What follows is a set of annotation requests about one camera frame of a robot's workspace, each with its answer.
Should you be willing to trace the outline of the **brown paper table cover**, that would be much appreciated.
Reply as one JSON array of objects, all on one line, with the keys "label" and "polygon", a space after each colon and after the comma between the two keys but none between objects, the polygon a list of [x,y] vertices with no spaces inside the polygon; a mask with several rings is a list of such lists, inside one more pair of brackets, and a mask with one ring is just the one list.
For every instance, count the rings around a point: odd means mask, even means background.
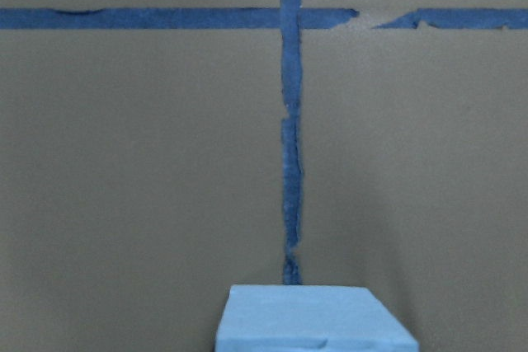
[{"label": "brown paper table cover", "polygon": [[[306,284],[527,348],[527,0],[301,0]],[[282,280],[281,31],[1,32],[1,348],[211,351]]]}]

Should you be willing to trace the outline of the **light blue foam block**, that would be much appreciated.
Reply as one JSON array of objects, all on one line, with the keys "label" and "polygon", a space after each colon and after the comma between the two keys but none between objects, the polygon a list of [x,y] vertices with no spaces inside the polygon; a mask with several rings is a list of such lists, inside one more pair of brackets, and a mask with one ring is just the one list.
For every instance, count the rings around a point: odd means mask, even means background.
[{"label": "light blue foam block", "polygon": [[418,342],[369,289],[234,285],[217,351],[417,351]]}]

